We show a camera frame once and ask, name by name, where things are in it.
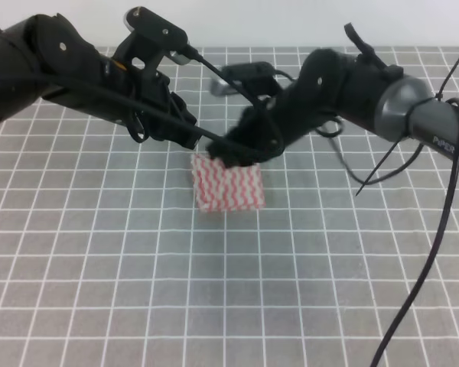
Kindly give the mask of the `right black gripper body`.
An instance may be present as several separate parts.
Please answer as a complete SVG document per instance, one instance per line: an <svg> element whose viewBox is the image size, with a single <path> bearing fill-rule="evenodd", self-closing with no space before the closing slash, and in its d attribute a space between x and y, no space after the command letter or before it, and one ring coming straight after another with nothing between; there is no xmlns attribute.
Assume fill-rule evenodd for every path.
<svg viewBox="0 0 459 367"><path fill-rule="evenodd" d="M298 78L262 108L247 108L225 139L257 150L257 158L215 141L207 146L212 159L226 167L266 162L309 132L337 117L337 101L352 59L332 49L318 49L305 59Z"/></svg>

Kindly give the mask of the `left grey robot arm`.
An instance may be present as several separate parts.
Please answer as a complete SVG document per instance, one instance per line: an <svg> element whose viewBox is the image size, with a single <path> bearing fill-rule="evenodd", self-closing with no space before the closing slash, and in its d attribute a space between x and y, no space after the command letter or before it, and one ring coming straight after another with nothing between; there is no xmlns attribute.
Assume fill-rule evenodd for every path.
<svg viewBox="0 0 459 367"><path fill-rule="evenodd" d="M194 148L197 120L158 69L164 58L187 62L186 33L144 7L127 11L124 21L129 36L111 57L62 15L0 28L0 123L43 99L121 125L138 143Z"/></svg>

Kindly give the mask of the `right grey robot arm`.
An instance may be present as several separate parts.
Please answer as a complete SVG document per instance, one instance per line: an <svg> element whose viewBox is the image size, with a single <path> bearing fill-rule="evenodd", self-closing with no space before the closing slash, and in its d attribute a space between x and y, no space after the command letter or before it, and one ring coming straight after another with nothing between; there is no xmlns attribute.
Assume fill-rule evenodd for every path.
<svg viewBox="0 0 459 367"><path fill-rule="evenodd" d="M359 55L314 50L295 81L270 93L264 109L246 108L225 134L227 141L261 151L262 157L216 142L207 147L210 156L229 167L262 163L333 117L341 117L387 141L412 138L453 158L459 112L437 100L424 81L383 63L351 24L344 29Z"/></svg>

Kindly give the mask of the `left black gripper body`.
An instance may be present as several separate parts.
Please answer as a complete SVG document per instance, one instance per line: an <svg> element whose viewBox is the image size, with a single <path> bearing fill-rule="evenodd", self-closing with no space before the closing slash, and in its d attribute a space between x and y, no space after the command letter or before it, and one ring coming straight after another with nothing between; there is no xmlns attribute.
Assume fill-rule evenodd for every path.
<svg viewBox="0 0 459 367"><path fill-rule="evenodd" d="M49 71L85 85L53 87L49 100L123 125L138 143L153 138L193 149L197 133L168 122L173 118L195 125L197 120L158 71L165 54L156 46L120 46L113 57L105 57L91 46L57 45L49 51Z"/></svg>

